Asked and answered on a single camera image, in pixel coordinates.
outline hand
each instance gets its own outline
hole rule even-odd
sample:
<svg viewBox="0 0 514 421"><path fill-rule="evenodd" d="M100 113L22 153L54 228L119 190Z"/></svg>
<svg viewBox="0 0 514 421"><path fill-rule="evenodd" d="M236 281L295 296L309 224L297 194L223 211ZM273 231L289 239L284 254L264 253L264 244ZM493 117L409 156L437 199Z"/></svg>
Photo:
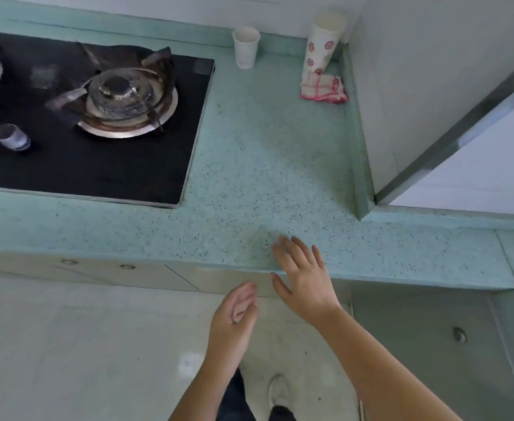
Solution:
<svg viewBox="0 0 514 421"><path fill-rule="evenodd" d="M257 314L254 283L245 282L231 290L212 317L203 365L229 381L247 350Z"/></svg>
<svg viewBox="0 0 514 421"><path fill-rule="evenodd" d="M274 289L289 308L318 328L323 319L341 309L322 255L315 245L310 250L295 236L291 240L281 236L278 242L273 244L273 253L288 274L292 290L271 273Z"/></svg>

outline left hand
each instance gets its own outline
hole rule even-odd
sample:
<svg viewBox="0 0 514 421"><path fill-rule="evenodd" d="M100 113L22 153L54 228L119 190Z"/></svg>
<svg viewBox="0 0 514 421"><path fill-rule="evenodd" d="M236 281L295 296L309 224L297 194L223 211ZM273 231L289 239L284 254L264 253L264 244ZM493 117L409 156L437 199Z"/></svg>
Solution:
<svg viewBox="0 0 514 421"><path fill-rule="evenodd" d="M256 285L245 282L230 291L212 317L204 365L229 381L249 345L257 320Z"/></svg>

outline dark pants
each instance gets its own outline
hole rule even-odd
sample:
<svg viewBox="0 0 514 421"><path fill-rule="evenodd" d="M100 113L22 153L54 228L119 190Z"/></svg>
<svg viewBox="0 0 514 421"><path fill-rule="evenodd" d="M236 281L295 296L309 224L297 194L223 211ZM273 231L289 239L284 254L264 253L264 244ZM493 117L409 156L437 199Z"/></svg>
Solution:
<svg viewBox="0 0 514 421"><path fill-rule="evenodd" d="M216 421L255 421L245 400L245 385L239 368L225 390ZM269 421L295 421L295 418L288 408L275 406L270 411Z"/></svg>

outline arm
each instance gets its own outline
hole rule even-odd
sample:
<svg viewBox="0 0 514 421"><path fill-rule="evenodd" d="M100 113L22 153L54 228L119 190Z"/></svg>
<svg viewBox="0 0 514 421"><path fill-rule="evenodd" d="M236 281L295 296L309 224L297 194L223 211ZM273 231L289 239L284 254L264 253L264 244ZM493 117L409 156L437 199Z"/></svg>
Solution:
<svg viewBox="0 0 514 421"><path fill-rule="evenodd" d="M232 290L214 313L204 362L169 421L216 421L229 381L249 344L257 320L256 287Z"/></svg>
<svg viewBox="0 0 514 421"><path fill-rule="evenodd" d="M317 247L296 237L279 243L273 252L292 290L273 273L276 292L327 341L374 421L461 421L341 308Z"/></svg>

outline paper cup with red pattern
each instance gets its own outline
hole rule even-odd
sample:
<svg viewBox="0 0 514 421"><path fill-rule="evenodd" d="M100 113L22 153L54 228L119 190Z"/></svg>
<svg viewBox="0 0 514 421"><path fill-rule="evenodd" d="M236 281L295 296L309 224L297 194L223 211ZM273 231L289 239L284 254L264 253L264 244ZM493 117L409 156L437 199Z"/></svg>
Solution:
<svg viewBox="0 0 514 421"><path fill-rule="evenodd" d="M346 27L346 16L340 12L331 11L317 17L307 39L306 57L303 60L304 72L313 72L317 75L325 72Z"/></svg>

